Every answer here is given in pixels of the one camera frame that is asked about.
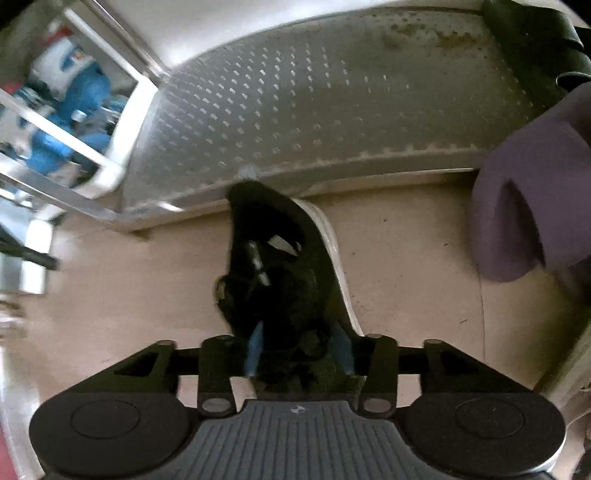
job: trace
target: perforated metal surface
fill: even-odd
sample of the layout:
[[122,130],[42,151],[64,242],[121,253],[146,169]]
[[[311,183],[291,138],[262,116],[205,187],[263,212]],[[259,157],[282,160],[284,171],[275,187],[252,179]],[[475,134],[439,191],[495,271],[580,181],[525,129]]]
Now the perforated metal surface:
[[372,9],[280,27],[182,65],[124,187],[135,210],[283,187],[461,168],[535,116],[474,12]]

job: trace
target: shoe sole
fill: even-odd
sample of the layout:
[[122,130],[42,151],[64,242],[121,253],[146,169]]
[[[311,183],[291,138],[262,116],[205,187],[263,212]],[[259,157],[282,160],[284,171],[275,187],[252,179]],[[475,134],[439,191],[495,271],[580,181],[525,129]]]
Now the shoe sole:
[[347,281],[345,279],[343,265],[340,262],[339,244],[337,243],[335,231],[333,230],[328,217],[313,203],[296,199],[294,199],[294,202],[309,215],[316,225],[316,228],[320,232],[324,246],[329,253],[330,260],[333,264],[333,268],[335,269],[337,280],[339,281],[340,293],[343,297],[343,301],[345,302],[345,307],[347,308],[347,314],[349,316],[351,327],[355,333],[357,333],[357,335],[365,336],[361,325],[359,324],[359,320],[357,319],[357,315],[355,315],[355,312],[353,311],[353,304],[351,303],[351,297],[349,295],[349,286],[347,285]]

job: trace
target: tan floor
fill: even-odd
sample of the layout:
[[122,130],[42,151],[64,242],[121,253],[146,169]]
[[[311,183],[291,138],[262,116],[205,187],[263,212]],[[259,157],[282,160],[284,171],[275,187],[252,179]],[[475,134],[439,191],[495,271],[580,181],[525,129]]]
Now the tan floor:
[[[315,199],[331,220],[366,333],[402,345],[440,338],[532,387],[573,336],[577,306],[543,271],[511,284],[481,280],[467,244],[469,188],[416,186]],[[212,285],[226,267],[227,213],[155,228],[149,240],[71,216],[57,231],[48,295],[28,297],[28,356],[47,398],[159,339],[181,348],[227,332]],[[194,403],[194,381],[181,397]],[[242,394],[246,394],[244,385]],[[401,381],[400,400],[418,394]],[[555,470],[581,452],[570,435]]]

